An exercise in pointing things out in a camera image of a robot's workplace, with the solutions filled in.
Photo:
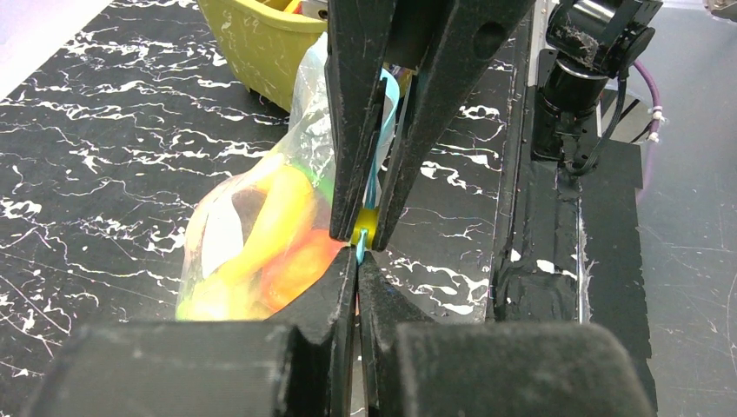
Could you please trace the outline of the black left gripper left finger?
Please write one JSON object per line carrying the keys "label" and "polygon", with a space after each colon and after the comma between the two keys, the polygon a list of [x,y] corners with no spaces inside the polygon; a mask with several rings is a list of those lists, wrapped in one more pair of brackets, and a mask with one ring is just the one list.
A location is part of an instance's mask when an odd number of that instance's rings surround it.
{"label": "black left gripper left finger", "polygon": [[343,248],[312,287],[265,321],[84,326],[26,416],[347,416],[357,285]]}

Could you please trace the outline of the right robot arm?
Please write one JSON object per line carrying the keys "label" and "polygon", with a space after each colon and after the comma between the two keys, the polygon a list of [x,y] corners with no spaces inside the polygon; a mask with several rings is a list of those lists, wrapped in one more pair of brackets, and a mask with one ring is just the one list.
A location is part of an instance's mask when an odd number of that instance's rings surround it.
{"label": "right robot arm", "polygon": [[[336,174],[330,236],[354,234],[381,136],[382,68],[413,70],[372,241],[382,251],[433,146],[532,10],[529,1],[332,1],[325,75]],[[627,80],[654,36],[658,1],[561,1],[546,42],[558,57],[542,88],[547,112],[588,116],[607,80]]]}

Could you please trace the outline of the orange toy fruit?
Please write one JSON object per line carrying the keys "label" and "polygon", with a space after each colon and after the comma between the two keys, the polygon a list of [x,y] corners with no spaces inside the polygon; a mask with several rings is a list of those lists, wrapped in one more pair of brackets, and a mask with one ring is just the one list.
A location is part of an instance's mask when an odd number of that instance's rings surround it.
{"label": "orange toy fruit", "polygon": [[322,277],[344,247],[327,229],[310,230],[262,269],[262,301],[273,312],[286,307]]}

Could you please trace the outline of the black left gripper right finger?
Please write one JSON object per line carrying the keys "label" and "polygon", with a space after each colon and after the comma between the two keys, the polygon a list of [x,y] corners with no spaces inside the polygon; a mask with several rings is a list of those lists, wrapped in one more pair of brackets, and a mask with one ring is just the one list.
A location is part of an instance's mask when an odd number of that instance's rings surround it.
{"label": "black left gripper right finger", "polygon": [[607,329],[565,321],[440,323],[374,256],[357,272],[370,416],[652,416],[633,360]]}

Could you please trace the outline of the green toy cabbage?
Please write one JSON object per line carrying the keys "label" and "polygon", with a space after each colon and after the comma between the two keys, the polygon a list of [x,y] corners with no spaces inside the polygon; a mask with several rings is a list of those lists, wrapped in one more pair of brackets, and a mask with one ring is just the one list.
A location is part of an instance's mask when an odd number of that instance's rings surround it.
{"label": "green toy cabbage", "polygon": [[197,282],[176,305],[177,321],[261,321],[272,316],[252,283]]}

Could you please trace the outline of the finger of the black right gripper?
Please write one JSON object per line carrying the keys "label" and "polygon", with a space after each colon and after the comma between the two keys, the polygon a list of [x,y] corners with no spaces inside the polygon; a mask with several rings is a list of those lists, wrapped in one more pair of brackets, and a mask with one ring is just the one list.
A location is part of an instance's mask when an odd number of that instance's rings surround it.
{"label": "finger of the black right gripper", "polygon": [[428,47],[402,107],[372,248],[383,251],[422,163],[529,13],[530,1],[442,1]]}
{"label": "finger of the black right gripper", "polygon": [[382,127],[381,79],[395,1],[330,1],[325,76],[335,149],[330,235],[348,242]]}

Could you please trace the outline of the clear zip top bag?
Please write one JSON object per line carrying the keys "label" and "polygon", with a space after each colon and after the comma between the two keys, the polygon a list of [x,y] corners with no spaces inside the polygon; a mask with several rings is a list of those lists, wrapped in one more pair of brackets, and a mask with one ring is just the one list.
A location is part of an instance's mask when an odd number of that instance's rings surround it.
{"label": "clear zip top bag", "polygon": [[185,231],[179,321],[263,320],[327,271],[335,152],[324,66],[328,38],[296,72],[286,134],[250,170],[214,187]]}

